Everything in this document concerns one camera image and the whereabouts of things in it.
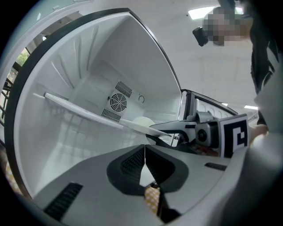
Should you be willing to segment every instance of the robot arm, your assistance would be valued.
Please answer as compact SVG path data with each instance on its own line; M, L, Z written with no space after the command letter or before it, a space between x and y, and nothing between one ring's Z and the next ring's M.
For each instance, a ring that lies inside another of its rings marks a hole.
M250 131L246 114L217 119L210 112L197 112L187 120L155 124L151 127L166 133L180 133L185 142L193 140L209 147L220 157L231 158L238 148L248 146Z

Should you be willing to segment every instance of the floor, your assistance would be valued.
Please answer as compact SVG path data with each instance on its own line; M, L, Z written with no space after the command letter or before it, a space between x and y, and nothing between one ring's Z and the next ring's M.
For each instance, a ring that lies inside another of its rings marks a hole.
M10 165L7 159L6 149L1 144L0 144L0 165L13 191L18 194L22 194L14 179L13 173L11 171L11 168L10 168Z

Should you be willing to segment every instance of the black vent grille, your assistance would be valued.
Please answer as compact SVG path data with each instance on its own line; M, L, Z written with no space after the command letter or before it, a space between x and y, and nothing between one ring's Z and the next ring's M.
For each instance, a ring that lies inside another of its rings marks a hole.
M204 166L212 168L212 169L216 169L216 170L221 170L221 171L225 171L226 168L227 168L227 166L225 166L225 165L220 165L220 164L216 164L216 163L212 163L212 162L208 162Z
M45 208L44 212L60 221L83 188L77 183L69 183L60 194Z
M128 86L126 86L124 83L121 81L118 82L118 84L115 87L116 90L124 94L126 97L130 98L132 94L132 89L130 89Z
M132 182L139 184L142 168L145 164L144 149L137 151L121 163L120 169L124 176Z
M104 118L107 118L107 119L111 119L111 120L116 121L116 122L119 122L120 118L121 118L120 115L115 114L114 112L111 112L107 109L103 110L101 116L103 116Z

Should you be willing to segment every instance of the ceiling light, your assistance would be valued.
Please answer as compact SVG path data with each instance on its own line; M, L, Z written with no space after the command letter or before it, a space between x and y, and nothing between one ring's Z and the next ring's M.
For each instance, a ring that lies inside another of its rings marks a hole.
M237 14L244 14L244 11L243 11L242 8L236 7L236 13L237 13Z
M188 13L191 16L191 19L200 19L200 18L204 18L214 8L215 6L198 8L198 9L190 10Z
M244 108L258 110L258 107L246 105Z

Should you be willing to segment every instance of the white rod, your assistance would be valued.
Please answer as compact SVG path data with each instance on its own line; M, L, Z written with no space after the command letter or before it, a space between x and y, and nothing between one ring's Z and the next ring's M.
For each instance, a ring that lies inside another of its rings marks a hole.
M74 113L78 116L81 116L83 118L90 119L92 121L96 121L96 122L99 122L99 123L102 123L102 124L105 124L105 125L108 125L108 126L112 126L114 128L123 129L122 125L119 125L118 123L115 123L115 122L113 122L109 119L103 118L102 116L94 114L90 111L87 111L86 109L81 108L78 105L71 103L70 101L64 100L60 97L56 97L56 96L49 94L49 93L45 93L44 96L45 96L45 98L53 101L54 103L58 104L59 106L65 108L66 110L68 110L68 111L70 111L70 112L72 112L72 113Z

